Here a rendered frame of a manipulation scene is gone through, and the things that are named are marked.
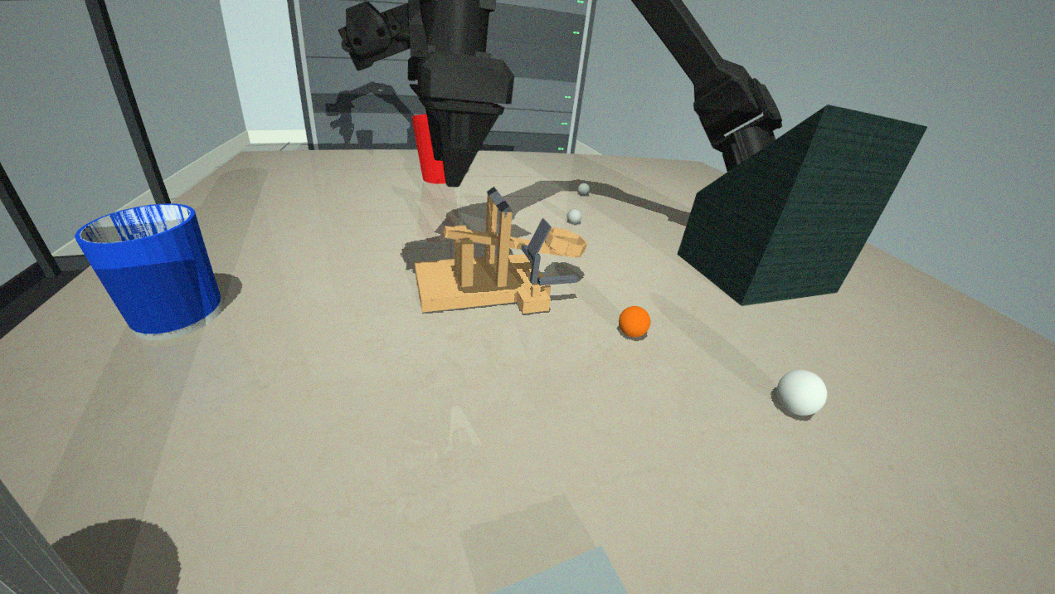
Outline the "wooden toy catapult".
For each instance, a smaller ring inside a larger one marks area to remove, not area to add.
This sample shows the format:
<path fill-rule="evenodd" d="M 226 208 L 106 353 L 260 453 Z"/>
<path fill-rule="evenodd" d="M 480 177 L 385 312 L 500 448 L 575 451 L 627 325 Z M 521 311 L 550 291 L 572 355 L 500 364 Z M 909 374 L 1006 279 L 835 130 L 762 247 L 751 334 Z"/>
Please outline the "wooden toy catapult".
<path fill-rule="evenodd" d="M 588 247 L 586 238 L 543 219 L 532 239 L 511 237 L 513 211 L 495 187 L 486 192 L 486 232 L 445 226 L 445 238 L 455 239 L 455 258 L 415 261 L 422 312 L 513 302 L 523 314 L 542 312 L 550 308 L 550 285 L 578 283 L 576 275 L 544 277 L 538 252 L 581 257 Z M 474 257 L 473 242 L 485 244 L 484 257 Z M 524 254 L 509 254 L 509 248 Z"/>

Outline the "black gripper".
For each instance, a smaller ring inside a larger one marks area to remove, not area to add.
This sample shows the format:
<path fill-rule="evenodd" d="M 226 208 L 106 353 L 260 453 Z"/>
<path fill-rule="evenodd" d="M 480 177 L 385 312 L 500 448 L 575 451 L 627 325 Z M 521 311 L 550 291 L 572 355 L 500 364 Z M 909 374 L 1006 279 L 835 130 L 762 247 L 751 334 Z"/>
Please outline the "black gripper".
<path fill-rule="evenodd" d="M 420 0 L 428 55 L 408 59 L 410 88 L 427 115 L 433 154 L 445 181 L 458 187 L 503 106 L 512 104 L 513 72 L 486 53 L 496 0 Z"/>

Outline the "orange ball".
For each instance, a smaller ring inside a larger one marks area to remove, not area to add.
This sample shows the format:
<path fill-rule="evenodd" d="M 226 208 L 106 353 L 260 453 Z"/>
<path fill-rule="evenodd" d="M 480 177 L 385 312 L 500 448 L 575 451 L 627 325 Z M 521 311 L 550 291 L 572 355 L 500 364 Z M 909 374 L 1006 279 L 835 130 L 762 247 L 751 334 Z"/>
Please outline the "orange ball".
<path fill-rule="evenodd" d="M 618 325 L 625 336 L 639 337 L 650 329 L 650 315 L 639 306 L 631 306 L 621 312 Z"/>

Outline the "blue mug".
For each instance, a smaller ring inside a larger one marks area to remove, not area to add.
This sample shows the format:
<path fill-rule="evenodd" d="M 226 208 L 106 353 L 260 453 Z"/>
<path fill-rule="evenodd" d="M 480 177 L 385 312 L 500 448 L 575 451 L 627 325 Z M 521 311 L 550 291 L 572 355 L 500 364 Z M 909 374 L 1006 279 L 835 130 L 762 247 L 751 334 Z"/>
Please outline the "blue mug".
<path fill-rule="evenodd" d="M 220 289 L 191 207 L 124 209 L 82 226 L 75 237 L 135 336 L 178 338 L 220 313 Z"/>

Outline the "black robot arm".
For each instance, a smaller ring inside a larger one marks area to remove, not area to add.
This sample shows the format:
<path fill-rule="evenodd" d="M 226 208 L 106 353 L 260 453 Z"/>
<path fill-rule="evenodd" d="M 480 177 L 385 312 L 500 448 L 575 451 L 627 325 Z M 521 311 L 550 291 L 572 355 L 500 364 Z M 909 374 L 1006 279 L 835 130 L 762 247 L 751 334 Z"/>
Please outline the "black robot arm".
<path fill-rule="evenodd" d="M 694 84 L 694 111 L 727 173 L 776 140 L 773 129 L 782 127 L 782 117 L 769 90 L 745 68 L 722 59 L 682 0 L 631 1 Z M 368 1 L 346 8 L 346 26 L 338 31 L 357 71 L 407 49 L 411 57 L 428 55 L 420 2 L 408 0 L 381 14 Z"/>

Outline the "red plastic cup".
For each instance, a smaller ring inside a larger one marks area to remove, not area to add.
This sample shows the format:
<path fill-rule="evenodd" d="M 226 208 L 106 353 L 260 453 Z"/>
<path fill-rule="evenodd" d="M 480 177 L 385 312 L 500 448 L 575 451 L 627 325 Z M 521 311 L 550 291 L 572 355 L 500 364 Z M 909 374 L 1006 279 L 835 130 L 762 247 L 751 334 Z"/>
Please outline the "red plastic cup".
<path fill-rule="evenodd" d="M 428 129 L 427 115 L 413 116 L 414 132 L 416 136 L 416 150 L 420 157 L 421 173 L 426 183 L 441 185 L 445 181 L 445 168 L 443 162 L 437 162 L 433 154 L 430 130 Z"/>

